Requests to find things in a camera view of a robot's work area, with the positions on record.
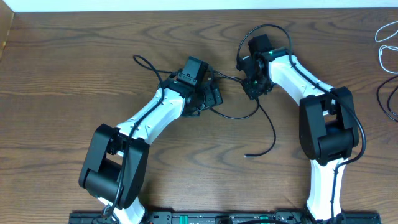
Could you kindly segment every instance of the white cable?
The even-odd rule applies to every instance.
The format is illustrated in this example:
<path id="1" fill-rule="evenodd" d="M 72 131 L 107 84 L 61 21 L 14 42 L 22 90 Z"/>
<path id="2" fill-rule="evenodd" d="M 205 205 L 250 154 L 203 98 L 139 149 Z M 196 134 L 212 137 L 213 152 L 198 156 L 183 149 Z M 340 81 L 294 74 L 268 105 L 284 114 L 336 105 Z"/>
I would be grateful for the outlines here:
<path id="1" fill-rule="evenodd" d="M 398 34 L 398 30 L 397 30 L 395 33 L 393 33 L 393 34 L 390 35 L 389 37 L 387 37 L 387 38 L 385 38 L 385 39 L 382 39 L 382 40 L 377 40 L 377 34 L 379 33 L 380 30 L 382 30 L 383 28 L 385 28 L 385 27 L 387 27 L 387 26 L 396 24 L 396 23 L 398 23 L 398 21 L 391 22 L 391 23 L 389 23 L 389 24 L 387 24 L 387 25 L 382 26 L 382 27 L 376 32 L 376 35 L 374 36 L 374 40 L 375 40 L 376 42 L 382 42 L 382 41 L 388 40 L 388 39 L 390 39 L 391 37 L 393 37 L 393 36 L 395 36 L 396 34 Z M 388 72 L 388 73 L 391 73 L 391 74 L 398 74 L 398 72 L 392 72 L 392 71 L 390 71 L 390 70 L 384 68 L 383 62 L 381 61 L 381 55 L 383 54 L 383 50 L 384 50 L 384 49 L 390 49 L 390 50 L 393 50 L 393 51 L 398 51 L 398 47 L 396 47 L 396 46 L 382 45 L 382 46 L 379 48 L 379 62 L 380 62 L 380 66 L 383 68 L 384 71 L 386 71 L 386 72 Z"/>
<path id="2" fill-rule="evenodd" d="M 391 37 L 393 37 L 393 36 L 395 36 L 396 34 L 398 34 L 398 30 L 397 30 L 397 31 L 396 31 L 395 33 L 393 33 L 391 36 L 389 36 L 389 37 L 387 37 L 387 38 L 385 38 L 385 39 L 382 39 L 382 40 L 377 40 L 377 34 L 379 33 L 380 30 L 382 30 L 383 28 L 385 28 L 385 27 L 387 27 L 387 26 L 391 26 L 391 25 L 393 25 L 393 24 L 396 24 L 396 23 L 398 23 L 398 21 L 391 22 L 391 23 L 389 23 L 389 24 L 387 24 L 387 25 L 382 26 L 382 27 L 376 32 L 376 35 L 374 36 L 374 40 L 375 40 L 376 42 L 382 42 L 382 41 L 388 40 L 388 39 L 390 39 Z"/>

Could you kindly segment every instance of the white background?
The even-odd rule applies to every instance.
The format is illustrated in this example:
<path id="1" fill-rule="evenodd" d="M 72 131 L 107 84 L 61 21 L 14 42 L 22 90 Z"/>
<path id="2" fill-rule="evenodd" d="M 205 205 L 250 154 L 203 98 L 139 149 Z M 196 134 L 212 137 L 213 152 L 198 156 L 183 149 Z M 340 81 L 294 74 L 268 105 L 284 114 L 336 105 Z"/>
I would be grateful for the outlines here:
<path id="1" fill-rule="evenodd" d="M 14 12 L 398 7 L 398 0 L 4 0 Z"/>

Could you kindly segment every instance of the wooden table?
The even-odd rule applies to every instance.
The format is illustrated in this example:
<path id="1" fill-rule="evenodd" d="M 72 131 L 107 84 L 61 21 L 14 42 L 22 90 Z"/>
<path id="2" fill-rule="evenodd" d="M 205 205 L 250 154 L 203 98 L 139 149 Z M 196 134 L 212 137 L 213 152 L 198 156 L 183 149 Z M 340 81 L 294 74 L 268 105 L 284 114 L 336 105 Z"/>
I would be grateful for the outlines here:
<path id="1" fill-rule="evenodd" d="M 234 69 L 239 41 L 253 27 L 272 23 L 290 32 L 294 52 L 309 71 L 353 92 L 368 147 L 345 170 L 342 207 L 377 211 L 383 223 L 397 223 L 398 125 L 376 102 L 376 88 L 390 74 L 379 66 L 381 44 L 374 41 L 380 26 L 396 20 L 397 9 L 17 14 L 0 63 L 2 222 L 66 223 L 72 210 L 102 209 L 78 186 L 92 134 L 102 123 L 115 126 L 130 118 L 158 84 L 132 54 L 165 70 L 182 68 L 192 55 L 242 77 Z M 257 34 L 263 32 L 275 46 L 287 45 L 280 31 Z M 383 59 L 398 70 L 397 54 L 386 50 Z M 221 112 L 239 116 L 255 107 L 239 85 L 220 85 Z M 392 88 L 382 90 L 383 100 Z M 310 163 L 298 139 L 299 108 L 279 87 L 261 103 L 276 128 L 274 150 L 243 158 L 272 143 L 262 113 L 242 121 L 211 111 L 180 118 L 150 149 L 141 202 L 174 210 L 302 208 Z"/>

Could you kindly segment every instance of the white arm segment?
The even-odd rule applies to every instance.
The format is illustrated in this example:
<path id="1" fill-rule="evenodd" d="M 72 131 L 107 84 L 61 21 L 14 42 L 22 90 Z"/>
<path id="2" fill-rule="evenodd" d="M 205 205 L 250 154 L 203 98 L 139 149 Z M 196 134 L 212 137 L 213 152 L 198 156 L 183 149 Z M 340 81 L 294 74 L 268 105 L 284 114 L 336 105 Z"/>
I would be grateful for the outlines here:
<path id="1" fill-rule="evenodd" d="M 321 166 L 316 160 L 311 160 L 311 192 L 307 200 L 307 207 L 316 220 L 328 220 L 331 218 L 331 191 L 333 188 L 334 168 L 348 159 L 335 159 L 328 162 L 326 166 Z M 338 169 L 336 180 L 335 202 L 333 204 L 334 216 L 341 213 L 340 190 L 341 179 L 345 165 Z"/>
<path id="2" fill-rule="evenodd" d="M 185 98 L 182 98 L 176 91 L 165 89 L 163 103 L 156 107 L 139 125 L 138 129 L 132 135 L 133 139 L 142 138 L 146 143 L 152 144 L 156 137 L 169 125 L 173 120 L 180 117 L 185 104 Z M 134 123 L 150 110 L 162 97 L 162 90 L 156 91 L 155 97 L 145 105 L 136 115 L 127 121 L 118 124 L 119 132 L 129 136 Z M 118 151 L 118 155 L 123 156 L 123 152 Z M 112 202 L 104 198 L 99 198 L 105 205 L 112 205 Z M 138 197 L 127 209 L 114 209 L 114 213 L 119 219 L 120 224 L 140 224 L 145 208 L 139 202 Z"/>
<path id="3" fill-rule="evenodd" d="M 297 57 L 292 55 L 293 63 L 296 67 L 302 71 L 307 77 L 309 77 L 315 83 L 319 83 L 319 86 L 330 90 L 331 85 L 321 82 L 315 76 L 313 76 L 307 69 L 305 69 L 297 60 Z M 289 56 L 281 56 L 275 58 L 269 63 L 269 76 L 271 80 L 280 85 L 298 105 L 300 105 L 300 100 L 309 95 L 322 95 L 324 92 L 315 88 L 311 83 L 306 81 L 296 70 L 291 66 L 289 62 Z"/>

